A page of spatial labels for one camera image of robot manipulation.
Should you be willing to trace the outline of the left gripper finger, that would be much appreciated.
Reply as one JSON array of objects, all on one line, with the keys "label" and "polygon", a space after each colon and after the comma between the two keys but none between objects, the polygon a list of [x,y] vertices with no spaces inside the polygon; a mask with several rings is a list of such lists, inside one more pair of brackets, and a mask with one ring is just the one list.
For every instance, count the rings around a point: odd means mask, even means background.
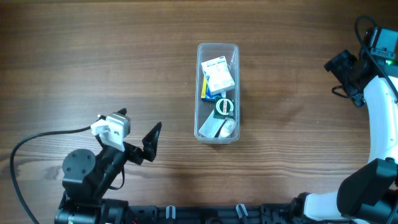
[{"label": "left gripper finger", "polygon": [[143,143],[143,158],[147,161],[153,162],[157,155],[157,146],[162,123],[158,122],[142,139]]},{"label": "left gripper finger", "polygon": [[127,109],[123,108],[108,116],[99,115],[96,122],[96,135],[107,146],[123,146],[127,136]]}]

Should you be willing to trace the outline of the white green slim box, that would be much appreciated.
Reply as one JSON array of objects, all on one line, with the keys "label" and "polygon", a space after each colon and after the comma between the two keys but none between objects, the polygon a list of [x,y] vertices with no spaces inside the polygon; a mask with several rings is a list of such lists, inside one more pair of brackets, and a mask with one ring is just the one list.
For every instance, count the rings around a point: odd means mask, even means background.
[{"label": "white green slim box", "polygon": [[206,121],[203,123],[198,133],[204,138],[214,138],[220,128],[222,127],[225,119],[219,119],[214,117],[215,112],[212,111],[207,117]]}]

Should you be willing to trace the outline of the blue yellow lozenge box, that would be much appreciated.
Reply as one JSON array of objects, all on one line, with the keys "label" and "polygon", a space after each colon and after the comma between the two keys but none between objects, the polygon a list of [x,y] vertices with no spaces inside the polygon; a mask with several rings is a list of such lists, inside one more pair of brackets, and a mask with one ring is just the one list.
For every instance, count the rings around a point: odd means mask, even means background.
[{"label": "blue yellow lozenge box", "polygon": [[206,102],[215,102],[216,97],[225,97],[226,92],[221,92],[216,95],[212,95],[211,91],[209,89],[209,86],[207,84],[207,79],[206,77],[203,77],[203,84],[202,84],[202,89],[201,89],[201,100],[206,101]]}]

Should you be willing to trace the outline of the green Zam-Buk box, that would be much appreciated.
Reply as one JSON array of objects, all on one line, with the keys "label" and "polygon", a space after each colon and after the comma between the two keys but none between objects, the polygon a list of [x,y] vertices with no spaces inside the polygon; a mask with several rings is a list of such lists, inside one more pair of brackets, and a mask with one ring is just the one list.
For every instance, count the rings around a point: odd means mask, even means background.
[{"label": "green Zam-Buk box", "polygon": [[235,102],[229,98],[216,97],[213,111],[216,119],[234,118]]}]

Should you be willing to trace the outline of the white blue medicine box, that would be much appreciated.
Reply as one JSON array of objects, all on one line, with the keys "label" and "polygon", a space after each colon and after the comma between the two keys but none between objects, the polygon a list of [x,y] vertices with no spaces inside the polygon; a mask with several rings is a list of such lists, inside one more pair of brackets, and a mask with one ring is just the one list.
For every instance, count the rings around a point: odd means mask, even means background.
[{"label": "white blue medicine box", "polygon": [[235,88],[226,57],[221,56],[201,63],[206,82],[212,95]]}]

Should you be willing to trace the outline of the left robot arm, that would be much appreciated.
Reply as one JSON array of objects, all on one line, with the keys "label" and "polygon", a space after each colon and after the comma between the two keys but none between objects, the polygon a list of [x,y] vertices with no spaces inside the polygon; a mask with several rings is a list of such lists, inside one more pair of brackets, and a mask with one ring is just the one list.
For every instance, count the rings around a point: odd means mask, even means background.
[{"label": "left robot arm", "polygon": [[113,181],[124,175],[124,165],[132,162],[152,162],[162,128],[157,123],[142,139],[143,147],[125,142],[131,120],[125,108],[107,116],[99,115],[90,127],[101,146],[99,154],[88,149],[76,149],[63,161],[62,200],[55,223],[138,223],[137,215],[127,201],[105,199],[107,190],[114,190]]}]

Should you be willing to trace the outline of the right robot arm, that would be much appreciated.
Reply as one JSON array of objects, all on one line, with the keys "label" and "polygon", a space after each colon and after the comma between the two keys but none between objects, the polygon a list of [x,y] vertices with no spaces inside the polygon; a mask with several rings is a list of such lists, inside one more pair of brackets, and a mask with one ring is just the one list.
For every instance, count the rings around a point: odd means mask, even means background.
[{"label": "right robot arm", "polygon": [[359,37],[358,56],[345,50],[324,65],[343,90],[341,97],[369,114],[368,163],[336,192],[302,193],[288,219],[303,223],[397,223],[397,31],[375,25]]}]

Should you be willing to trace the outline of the clear plastic container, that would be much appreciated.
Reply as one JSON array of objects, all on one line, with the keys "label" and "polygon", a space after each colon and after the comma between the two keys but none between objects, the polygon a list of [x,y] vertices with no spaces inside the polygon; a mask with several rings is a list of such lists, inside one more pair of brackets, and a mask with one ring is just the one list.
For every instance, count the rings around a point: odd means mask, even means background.
[{"label": "clear plastic container", "polygon": [[[201,100],[201,89],[203,84],[204,73],[201,67],[202,62],[225,56],[228,64],[229,72],[235,81],[235,88],[226,91],[226,96],[222,98],[229,98],[235,102],[234,119],[236,127],[228,138],[219,138],[220,130],[214,138],[204,138],[198,133],[199,129],[206,121],[207,117],[214,110],[215,102],[206,102]],[[237,141],[240,136],[240,73],[239,73],[239,47],[235,44],[225,43],[202,43],[198,46],[197,52],[197,77],[195,90],[195,124],[194,135],[203,143],[207,144],[230,144]]]}]

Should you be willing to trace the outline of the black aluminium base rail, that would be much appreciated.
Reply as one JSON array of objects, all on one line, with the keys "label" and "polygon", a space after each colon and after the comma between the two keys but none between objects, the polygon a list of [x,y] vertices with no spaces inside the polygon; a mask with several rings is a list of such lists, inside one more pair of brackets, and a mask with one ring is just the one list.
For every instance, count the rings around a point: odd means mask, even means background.
[{"label": "black aluminium base rail", "polygon": [[282,224],[310,223],[301,215],[293,217],[287,204],[266,203],[258,206],[243,204],[235,206],[215,207],[168,207],[131,206],[137,217],[137,223],[160,224],[206,224],[206,223],[250,223],[250,224]]}]

